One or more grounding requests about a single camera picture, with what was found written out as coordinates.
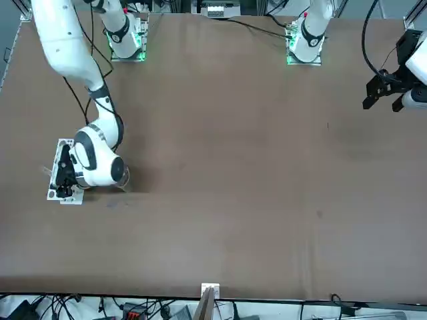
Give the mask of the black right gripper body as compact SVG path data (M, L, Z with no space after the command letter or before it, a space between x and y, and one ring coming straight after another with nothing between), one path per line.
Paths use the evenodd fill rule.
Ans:
M57 185L75 185L75 171L73 167L73 162L70 158L70 146L63 145L58 160L58 169L55 182Z

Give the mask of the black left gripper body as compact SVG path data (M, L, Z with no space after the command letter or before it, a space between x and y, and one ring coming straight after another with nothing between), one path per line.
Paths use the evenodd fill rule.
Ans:
M379 84L376 89L376 93L379 94L379 96L387 96L393 93L405 93L417 84L417 78L405 65L400 65L393 73L381 69L379 74Z

